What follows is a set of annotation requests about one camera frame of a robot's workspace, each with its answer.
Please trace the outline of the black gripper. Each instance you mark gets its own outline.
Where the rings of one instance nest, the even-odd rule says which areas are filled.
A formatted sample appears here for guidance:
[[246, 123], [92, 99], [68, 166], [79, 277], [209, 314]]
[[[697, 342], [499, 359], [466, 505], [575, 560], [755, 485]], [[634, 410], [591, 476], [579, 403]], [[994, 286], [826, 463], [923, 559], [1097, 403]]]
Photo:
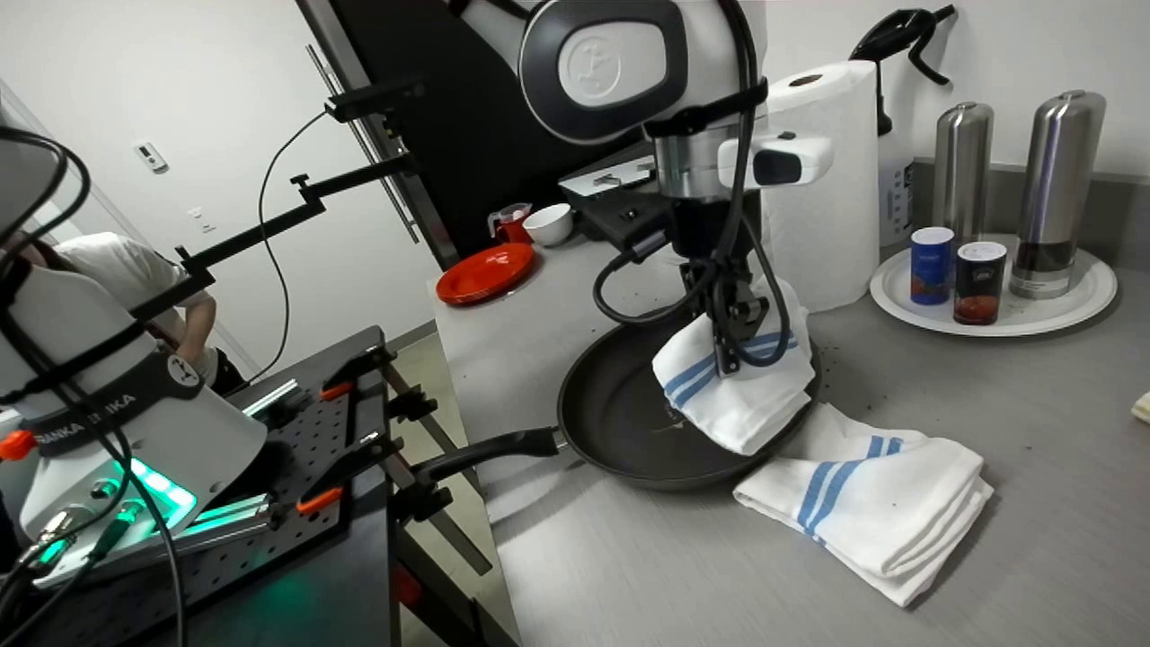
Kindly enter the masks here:
[[726, 201], [675, 201], [670, 241], [678, 257], [687, 314], [706, 314], [708, 305], [760, 311], [749, 269], [751, 239], [731, 222]]

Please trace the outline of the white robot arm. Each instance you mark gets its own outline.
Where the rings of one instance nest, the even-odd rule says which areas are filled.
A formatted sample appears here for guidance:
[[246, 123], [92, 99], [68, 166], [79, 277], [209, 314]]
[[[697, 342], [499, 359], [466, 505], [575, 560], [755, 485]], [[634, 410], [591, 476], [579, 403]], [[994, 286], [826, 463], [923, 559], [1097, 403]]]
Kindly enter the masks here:
[[563, 143], [642, 135], [672, 201], [723, 207], [695, 297], [760, 304], [739, 249], [745, 171], [767, 100], [739, 0], [443, 0], [512, 64], [530, 116]]

